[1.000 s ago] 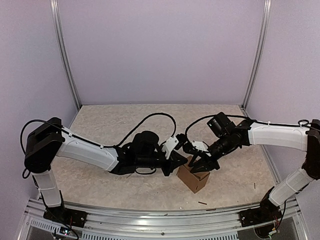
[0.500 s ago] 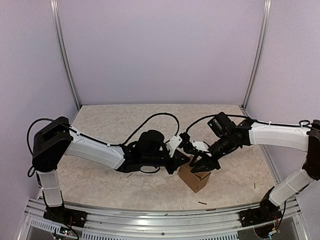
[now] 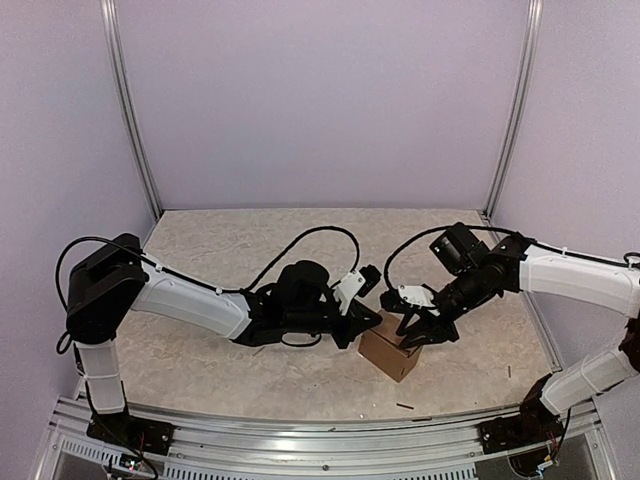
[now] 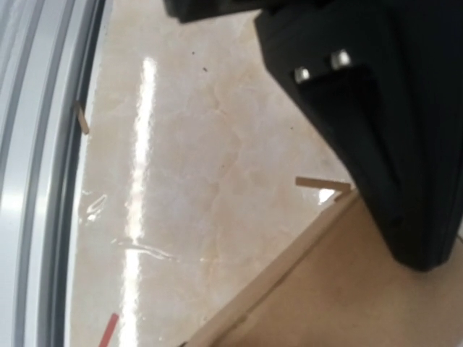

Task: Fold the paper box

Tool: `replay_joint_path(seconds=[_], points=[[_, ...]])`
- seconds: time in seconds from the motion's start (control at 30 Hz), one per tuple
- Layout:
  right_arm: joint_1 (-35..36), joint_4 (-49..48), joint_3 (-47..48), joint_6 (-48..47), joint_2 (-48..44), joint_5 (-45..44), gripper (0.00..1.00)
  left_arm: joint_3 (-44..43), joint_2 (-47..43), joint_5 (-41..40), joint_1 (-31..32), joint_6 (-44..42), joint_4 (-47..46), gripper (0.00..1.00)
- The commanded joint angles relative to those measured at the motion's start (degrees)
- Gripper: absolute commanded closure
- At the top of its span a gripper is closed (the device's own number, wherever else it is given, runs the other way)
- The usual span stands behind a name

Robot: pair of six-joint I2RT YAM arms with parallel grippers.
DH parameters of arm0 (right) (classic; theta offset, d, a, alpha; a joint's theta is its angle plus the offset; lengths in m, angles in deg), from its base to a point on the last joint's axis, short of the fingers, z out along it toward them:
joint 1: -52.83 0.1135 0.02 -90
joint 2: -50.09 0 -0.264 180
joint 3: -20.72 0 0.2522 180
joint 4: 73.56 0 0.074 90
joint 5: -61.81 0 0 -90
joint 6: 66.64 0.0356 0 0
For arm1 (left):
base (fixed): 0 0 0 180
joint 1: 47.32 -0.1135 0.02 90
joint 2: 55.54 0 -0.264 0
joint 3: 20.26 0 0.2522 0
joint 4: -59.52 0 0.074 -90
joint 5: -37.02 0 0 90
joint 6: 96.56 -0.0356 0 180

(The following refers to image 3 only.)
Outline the brown cardboard box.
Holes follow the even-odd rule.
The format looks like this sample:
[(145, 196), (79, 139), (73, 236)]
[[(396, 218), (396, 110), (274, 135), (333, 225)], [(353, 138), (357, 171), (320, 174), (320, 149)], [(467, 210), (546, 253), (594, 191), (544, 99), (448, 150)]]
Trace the brown cardboard box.
[(396, 383), (402, 382), (416, 367), (422, 347), (402, 349), (396, 330), (401, 319), (385, 310), (379, 310), (382, 321), (366, 330), (360, 337), (358, 353)]

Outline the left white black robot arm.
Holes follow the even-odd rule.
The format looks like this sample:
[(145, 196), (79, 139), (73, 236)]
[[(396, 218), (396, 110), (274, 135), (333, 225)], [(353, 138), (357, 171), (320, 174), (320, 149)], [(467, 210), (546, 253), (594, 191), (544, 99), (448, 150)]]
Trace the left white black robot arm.
[(128, 312), (182, 321), (248, 347), (307, 334), (315, 341), (329, 335), (345, 349), (382, 321), (361, 302), (381, 279), (373, 265), (355, 264), (332, 283), (325, 267), (300, 260), (272, 283), (225, 289), (162, 264), (133, 234), (95, 241), (99, 249), (71, 269), (66, 285), (56, 286), (66, 313), (56, 349), (63, 354), (72, 348), (80, 363), (91, 409), (88, 436), (136, 456), (167, 455), (175, 428), (129, 412), (115, 347)]

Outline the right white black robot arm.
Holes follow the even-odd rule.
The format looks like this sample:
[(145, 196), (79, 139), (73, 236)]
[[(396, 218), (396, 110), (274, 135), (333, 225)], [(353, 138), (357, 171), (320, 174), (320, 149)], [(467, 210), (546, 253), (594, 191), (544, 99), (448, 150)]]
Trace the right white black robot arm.
[(515, 414), (478, 427), (486, 454), (545, 441), (561, 444), (576, 406), (639, 374), (639, 255), (594, 256), (504, 228), (497, 229), (501, 238), (490, 247), (477, 235), (491, 229), (457, 222), (414, 235), (399, 248), (433, 235), (430, 250), (451, 281), (436, 290), (386, 279), (380, 302), (401, 315), (396, 333), (404, 348), (457, 341), (457, 320), (506, 293), (527, 297), (549, 330), (577, 326), (581, 313), (588, 326), (598, 313), (613, 321), (604, 344), (537, 380)]

